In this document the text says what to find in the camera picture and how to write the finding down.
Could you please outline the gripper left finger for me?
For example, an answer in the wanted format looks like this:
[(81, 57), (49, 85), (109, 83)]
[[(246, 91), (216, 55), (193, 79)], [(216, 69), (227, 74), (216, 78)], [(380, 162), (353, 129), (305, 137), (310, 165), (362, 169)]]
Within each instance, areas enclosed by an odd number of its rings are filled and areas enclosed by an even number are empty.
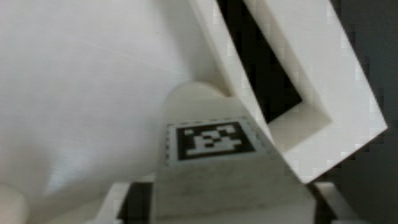
[(150, 224), (152, 183), (115, 183), (86, 224)]

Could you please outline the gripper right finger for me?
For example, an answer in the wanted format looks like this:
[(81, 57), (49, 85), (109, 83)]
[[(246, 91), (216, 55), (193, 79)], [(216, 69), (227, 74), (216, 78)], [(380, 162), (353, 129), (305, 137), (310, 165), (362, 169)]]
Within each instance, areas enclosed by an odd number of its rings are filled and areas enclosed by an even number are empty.
[(356, 215), (332, 182), (308, 185), (316, 198), (314, 224), (371, 224)]

